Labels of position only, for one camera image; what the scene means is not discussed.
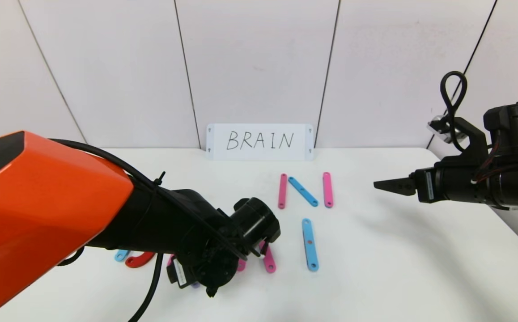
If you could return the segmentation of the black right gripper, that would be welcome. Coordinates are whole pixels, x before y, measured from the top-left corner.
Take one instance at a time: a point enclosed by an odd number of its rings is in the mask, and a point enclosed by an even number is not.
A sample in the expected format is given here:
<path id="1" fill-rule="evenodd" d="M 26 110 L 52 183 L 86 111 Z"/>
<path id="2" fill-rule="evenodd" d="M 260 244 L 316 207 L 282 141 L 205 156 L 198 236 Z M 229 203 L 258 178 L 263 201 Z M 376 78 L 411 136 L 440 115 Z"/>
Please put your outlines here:
<path id="1" fill-rule="evenodd" d="M 488 185 L 471 183 L 477 167 L 467 161 L 439 161 L 433 167 L 417 169 L 408 177 L 375 181 L 374 187 L 404 196 L 415 195 L 417 191 L 422 203 L 452 200 L 490 204 Z"/>

